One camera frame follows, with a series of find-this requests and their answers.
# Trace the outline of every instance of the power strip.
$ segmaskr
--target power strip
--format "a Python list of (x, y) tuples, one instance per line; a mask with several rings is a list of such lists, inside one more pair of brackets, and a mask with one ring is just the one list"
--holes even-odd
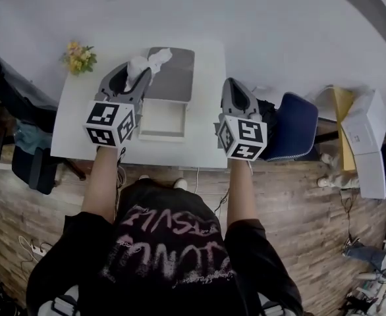
[(34, 245), (31, 245), (30, 247), (31, 247), (32, 251), (34, 252), (34, 254), (37, 254), (39, 256), (45, 256), (45, 254), (47, 253), (47, 250), (42, 250), (41, 248), (36, 247)]

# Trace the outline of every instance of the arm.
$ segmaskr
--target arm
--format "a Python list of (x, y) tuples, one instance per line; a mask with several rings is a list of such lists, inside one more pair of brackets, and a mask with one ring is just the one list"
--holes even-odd
[(258, 219), (252, 173), (247, 161), (231, 161), (227, 226), (239, 220)]
[(252, 173), (246, 161), (231, 161), (225, 247), (233, 269), (269, 300), (302, 315), (300, 292), (258, 219)]
[(117, 149), (100, 147), (96, 154), (90, 181), (85, 191), (82, 212), (114, 221), (117, 185)]

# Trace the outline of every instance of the cable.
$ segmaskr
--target cable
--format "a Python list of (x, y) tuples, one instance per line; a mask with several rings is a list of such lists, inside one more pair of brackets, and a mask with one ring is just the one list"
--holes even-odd
[(199, 186), (199, 170), (200, 170), (200, 167), (198, 167), (198, 172), (196, 172), (196, 188), (194, 189), (195, 194), (198, 191), (198, 186)]
[(119, 200), (120, 200), (120, 189), (127, 183), (127, 174), (123, 166), (117, 162), (117, 183), (115, 184), (115, 209), (114, 209), (114, 218), (117, 218), (117, 211), (119, 210)]
[[(29, 246), (30, 250), (27, 250), (23, 245), (22, 245), (22, 240), (20, 239), (22, 238), (26, 244)], [(38, 263), (39, 261), (34, 257), (34, 252), (32, 251), (32, 247), (31, 245), (29, 244), (29, 242), (27, 241), (27, 239), (25, 239), (23, 236), (19, 235), (19, 244), (20, 246), (22, 246), (22, 248), (30, 255), (30, 257), (36, 262)]]
[(45, 248), (42, 248), (42, 245), (48, 245), (49, 247), (53, 247), (53, 245), (51, 245), (51, 244), (49, 244), (48, 242), (42, 242), (41, 244), (40, 244), (40, 249), (42, 250), (42, 251), (47, 251)]
[(252, 164), (250, 164), (250, 161), (247, 161), (248, 168), (250, 169), (250, 172), (253, 175), (253, 169), (252, 169)]
[[(24, 270), (23, 270), (23, 263), (27, 262), (27, 263), (31, 263), (33, 261), (35, 261), (36, 263), (38, 263), (39, 261), (34, 257), (34, 252), (32, 251), (32, 247), (31, 245), (29, 244), (29, 242), (27, 241), (27, 239), (25, 239), (23, 236), (19, 235), (18, 237), (18, 240), (19, 240), (19, 244), (20, 246), (30, 255), (30, 260), (23, 260), (20, 262), (20, 270), (22, 271), (22, 274), (23, 274), (23, 277), (25, 278), (25, 280), (28, 282), (28, 277), (25, 275), (24, 273)], [(26, 242), (26, 244), (29, 246), (30, 250), (26, 249), (23, 244), (22, 244), (22, 240)]]
[(341, 205), (342, 207), (344, 208), (344, 211), (346, 213), (346, 218), (348, 219), (348, 238), (350, 239), (351, 242), (354, 241), (352, 235), (351, 235), (351, 231), (350, 231), (350, 228), (351, 228), (351, 209), (352, 209), (352, 206), (354, 205), (354, 202), (356, 201), (356, 198), (357, 198), (357, 195), (358, 195), (358, 192), (356, 192), (355, 189), (351, 189), (351, 196), (346, 198), (345, 201), (343, 200), (343, 190), (340, 189), (339, 190), (339, 195), (341, 197)]
[(228, 190), (227, 190), (227, 193), (221, 198), (220, 202), (219, 202), (219, 205), (218, 207), (216, 208), (216, 210), (213, 211), (213, 214), (215, 214), (215, 216), (217, 215), (217, 210), (219, 209), (219, 217), (221, 216), (221, 206), (227, 202), (227, 197), (228, 197), (228, 194), (230, 192), (230, 188), (228, 187)]

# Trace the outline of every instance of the wooden floor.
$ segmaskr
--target wooden floor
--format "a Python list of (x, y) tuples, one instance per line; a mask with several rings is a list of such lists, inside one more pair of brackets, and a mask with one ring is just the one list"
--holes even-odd
[[(254, 163), (254, 184), (261, 222), (297, 283), (306, 311), (315, 315), (338, 315), (336, 310), (364, 263), (341, 256), (348, 221), (338, 189), (318, 188), (316, 180), (326, 166), (320, 162)], [(126, 166), (128, 184), (141, 174), (172, 182), (185, 177), (189, 189), (196, 187), (196, 171), (164, 167)], [(11, 171), (0, 171), (0, 280), (24, 305), (26, 277), (33, 263), (20, 262), (29, 255), (19, 246), (18, 236), (54, 244), (60, 237), (65, 215), (77, 214), (84, 195), (84, 182), (68, 171), (57, 173), (61, 185), (50, 196), (31, 191)], [(228, 189), (228, 172), (199, 173), (198, 194), (212, 209)], [(221, 211), (225, 232), (227, 207)], [(360, 197), (351, 211), (351, 231), (367, 244), (381, 246), (386, 233), (386, 200)]]

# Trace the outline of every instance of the white cloth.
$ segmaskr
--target white cloth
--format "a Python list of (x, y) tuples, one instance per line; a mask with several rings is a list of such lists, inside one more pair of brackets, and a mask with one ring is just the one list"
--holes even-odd
[(151, 85), (153, 82), (153, 77), (161, 70), (161, 65), (168, 62), (171, 57), (173, 57), (173, 54), (169, 48), (161, 49), (157, 53), (149, 56), (149, 59), (143, 56), (133, 57), (127, 66), (128, 77), (124, 91), (127, 92), (130, 90), (133, 87), (137, 77), (147, 68), (151, 68), (152, 70), (152, 79), (150, 82)]

